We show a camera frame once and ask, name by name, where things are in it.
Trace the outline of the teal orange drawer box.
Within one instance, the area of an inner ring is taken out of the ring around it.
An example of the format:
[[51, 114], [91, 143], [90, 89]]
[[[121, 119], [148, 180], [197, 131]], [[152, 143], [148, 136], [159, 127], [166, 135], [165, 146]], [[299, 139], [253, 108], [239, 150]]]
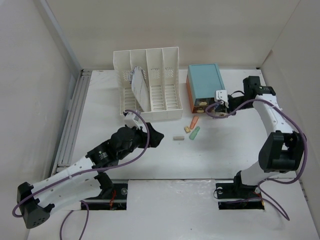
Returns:
[[[218, 103], [215, 100], [216, 91], [226, 90], [219, 65], [217, 63], [189, 65], [186, 88], [191, 113], [204, 113], [208, 106]], [[216, 107], [208, 111], [216, 112]]]

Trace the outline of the white spiral manual booklet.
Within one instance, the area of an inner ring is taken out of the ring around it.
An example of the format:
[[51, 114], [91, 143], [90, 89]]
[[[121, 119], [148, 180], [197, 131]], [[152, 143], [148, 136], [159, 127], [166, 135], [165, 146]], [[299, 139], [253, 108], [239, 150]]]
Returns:
[[131, 84], [131, 90], [139, 106], [144, 112], [151, 110], [149, 91], [144, 77], [143, 69], [140, 66], [136, 66], [128, 76], [129, 83]]

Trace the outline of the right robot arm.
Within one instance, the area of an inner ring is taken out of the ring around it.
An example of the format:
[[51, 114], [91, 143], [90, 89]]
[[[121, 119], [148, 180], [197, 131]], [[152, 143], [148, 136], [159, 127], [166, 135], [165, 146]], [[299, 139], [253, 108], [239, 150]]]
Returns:
[[205, 112], [213, 119], [234, 116], [237, 111], [255, 109], [265, 127], [267, 139], [252, 166], [239, 171], [232, 183], [218, 183], [219, 199], [248, 198], [261, 181], [277, 174], [299, 170], [299, 179], [308, 158], [307, 138], [301, 128], [278, 105], [271, 86], [261, 85], [258, 76], [243, 80], [243, 94], [232, 97], [226, 90], [215, 92], [215, 102]]

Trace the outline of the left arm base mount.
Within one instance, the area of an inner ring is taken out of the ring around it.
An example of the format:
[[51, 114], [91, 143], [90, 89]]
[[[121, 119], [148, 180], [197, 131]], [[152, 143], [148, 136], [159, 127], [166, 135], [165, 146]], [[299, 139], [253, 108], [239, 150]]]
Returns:
[[84, 201], [92, 211], [125, 211], [127, 209], [127, 197], [129, 181], [120, 179], [112, 180], [113, 187], [106, 195], [99, 194]]

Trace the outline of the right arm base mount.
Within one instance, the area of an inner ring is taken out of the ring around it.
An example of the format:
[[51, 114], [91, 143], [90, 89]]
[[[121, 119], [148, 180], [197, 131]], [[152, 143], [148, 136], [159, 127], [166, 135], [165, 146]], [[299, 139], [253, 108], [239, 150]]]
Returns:
[[232, 181], [215, 184], [219, 210], [264, 210], [262, 195], [257, 185], [245, 185], [238, 172]]

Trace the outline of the orange highlighter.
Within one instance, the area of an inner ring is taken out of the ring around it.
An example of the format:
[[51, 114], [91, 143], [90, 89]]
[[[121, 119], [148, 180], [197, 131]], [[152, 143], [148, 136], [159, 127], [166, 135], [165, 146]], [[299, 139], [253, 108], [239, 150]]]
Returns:
[[193, 130], [193, 129], [195, 128], [198, 120], [199, 120], [199, 117], [196, 116], [196, 115], [192, 118], [192, 121], [191, 121], [190, 126], [189, 126], [189, 128], [190, 128], [191, 130]]

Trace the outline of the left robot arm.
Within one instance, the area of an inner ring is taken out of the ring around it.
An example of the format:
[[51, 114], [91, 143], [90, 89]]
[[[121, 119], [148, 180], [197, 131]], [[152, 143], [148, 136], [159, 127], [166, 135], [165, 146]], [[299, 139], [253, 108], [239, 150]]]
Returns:
[[53, 213], [75, 202], [109, 197], [114, 185], [105, 171], [118, 166], [137, 148], [158, 147], [163, 138], [164, 134], [149, 122], [146, 127], [125, 125], [61, 172], [37, 183], [21, 183], [17, 204], [26, 228], [38, 227]]

